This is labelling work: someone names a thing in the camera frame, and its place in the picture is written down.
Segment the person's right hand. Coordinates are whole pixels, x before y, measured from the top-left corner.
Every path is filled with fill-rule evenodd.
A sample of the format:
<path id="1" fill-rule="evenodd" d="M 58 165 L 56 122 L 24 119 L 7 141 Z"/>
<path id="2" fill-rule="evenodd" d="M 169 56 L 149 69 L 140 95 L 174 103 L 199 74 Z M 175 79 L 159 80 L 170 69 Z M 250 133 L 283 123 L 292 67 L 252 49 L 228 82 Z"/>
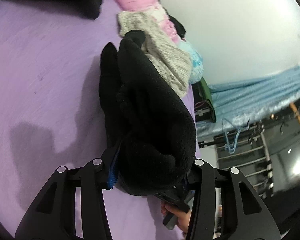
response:
<path id="1" fill-rule="evenodd" d="M 186 237 L 189 229 L 191 210 L 184 212 L 177 207 L 162 201 L 161 213 L 164 216 L 163 224 L 167 229 L 172 230 L 177 226 L 183 232 L 183 236 Z"/>

